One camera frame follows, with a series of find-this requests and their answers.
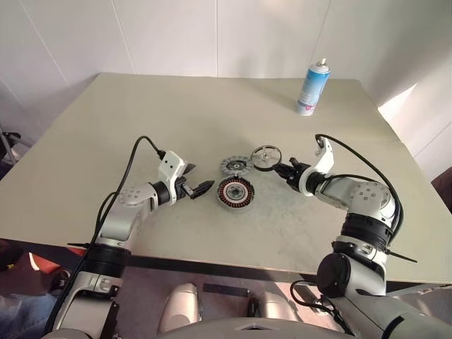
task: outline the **spray can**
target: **spray can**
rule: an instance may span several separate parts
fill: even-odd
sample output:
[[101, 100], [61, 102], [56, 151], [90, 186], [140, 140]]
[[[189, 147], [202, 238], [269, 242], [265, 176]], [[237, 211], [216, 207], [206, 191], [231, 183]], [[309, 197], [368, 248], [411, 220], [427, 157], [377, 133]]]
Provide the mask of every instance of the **spray can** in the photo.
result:
[[309, 67], [297, 100], [296, 110], [298, 114], [308, 116], [314, 113], [330, 73], [331, 70], [326, 64], [326, 58]]

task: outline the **person's leg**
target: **person's leg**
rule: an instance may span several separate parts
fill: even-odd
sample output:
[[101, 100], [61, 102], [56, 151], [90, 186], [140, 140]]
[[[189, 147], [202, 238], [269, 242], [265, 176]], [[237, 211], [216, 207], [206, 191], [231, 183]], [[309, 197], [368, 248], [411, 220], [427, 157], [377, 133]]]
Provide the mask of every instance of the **person's leg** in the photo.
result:
[[40, 338], [55, 300], [52, 295], [0, 297], [0, 339]]

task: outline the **metal gear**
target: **metal gear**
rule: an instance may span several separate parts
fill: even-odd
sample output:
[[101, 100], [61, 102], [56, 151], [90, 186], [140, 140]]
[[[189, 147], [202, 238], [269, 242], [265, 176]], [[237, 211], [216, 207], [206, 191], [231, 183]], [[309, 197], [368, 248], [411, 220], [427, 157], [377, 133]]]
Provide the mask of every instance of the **metal gear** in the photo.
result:
[[224, 175], [227, 176], [243, 176], [248, 174], [253, 167], [249, 157], [235, 155], [224, 159], [221, 162], [220, 169]]

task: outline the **robotic arm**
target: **robotic arm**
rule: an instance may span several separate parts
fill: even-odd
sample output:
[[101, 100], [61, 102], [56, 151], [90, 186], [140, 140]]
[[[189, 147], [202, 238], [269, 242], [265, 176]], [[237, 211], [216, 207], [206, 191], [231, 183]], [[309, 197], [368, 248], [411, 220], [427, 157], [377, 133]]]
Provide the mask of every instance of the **robotic arm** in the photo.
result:
[[317, 270], [319, 291], [359, 338], [447, 338], [451, 328], [445, 323], [386, 297], [388, 244], [395, 234], [393, 219], [398, 218], [389, 188], [371, 179], [328, 175], [334, 163], [332, 148], [325, 137], [318, 145], [317, 165], [291, 158], [292, 166], [278, 164], [273, 169], [295, 191], [347, 211], [332, 243], [333, 253]]
[[122, 189], [117, 194], [94, 244], [82, 259], [80, 271], [73, 273], [73, 284], [55, 319], [49, 318], [52, 323], [47, 327], [52, 332], [44, 338], [110, 339], [119, 310], [112, 298], [122, 285], [123, 270], [144, 220], [158, 206], [172, 205], [185, 196], [197, 198], [213, 185], [214, 181], [206, 181], [192, 189], [184, 175], [195, 165], [172, 151], [160, 151], [159, 155], [158, 182]]

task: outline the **table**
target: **table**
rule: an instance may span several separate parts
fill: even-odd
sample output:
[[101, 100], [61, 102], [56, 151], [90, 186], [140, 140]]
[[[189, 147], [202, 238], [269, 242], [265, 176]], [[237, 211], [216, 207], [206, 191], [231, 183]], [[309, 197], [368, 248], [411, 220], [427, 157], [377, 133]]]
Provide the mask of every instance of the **table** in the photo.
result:
[[[294, 112], [297, 79], [190, 78], [101, 74], [0, 182], [1, 236], [64, 246], [91, 238], [97, 209], [123, 174], [140, 135], [197, 165], [196, 185], [222, 178], [220, 162], [276, 145], [284, 162], [314, 163], [315, 133], [351, 145], [392, 182], [405, 224], [388, 259], [388, 279], [452, 282], [452, 217], [407, 148], [358, 81], [329, 80], [312, 117]], [[376, 178], [333, 145], [335, 173]], [[143, 144], [127, 185], [157, 181], [159, 160]], [[292, 191], [274, 172], [246, 176], [256, 190], [242, 214], [219, 206], [211, 189], [194, 201], [161, 206], [143, 227], [134, 254], [315, 274], [340, 234], [345, 211]]]

